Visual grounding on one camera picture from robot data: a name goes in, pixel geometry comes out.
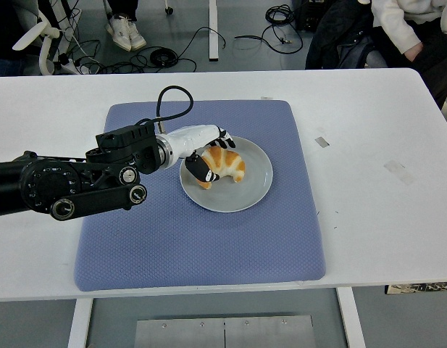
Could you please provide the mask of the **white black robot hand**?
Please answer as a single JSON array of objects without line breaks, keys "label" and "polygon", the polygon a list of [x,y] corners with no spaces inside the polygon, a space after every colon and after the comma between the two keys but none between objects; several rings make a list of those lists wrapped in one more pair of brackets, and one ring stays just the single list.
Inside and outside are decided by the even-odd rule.
[{"label": "white black robot hand", "polygon": [[172,150],[170,164],[175,164],[177,158],[184,159],[188,171],[201,182],[218,181],[220,176],[209,168],[196,150],[209,144],[223,149],[235,148],[230,134],[216,125],[187,126],[168,133],[164,138]]}]

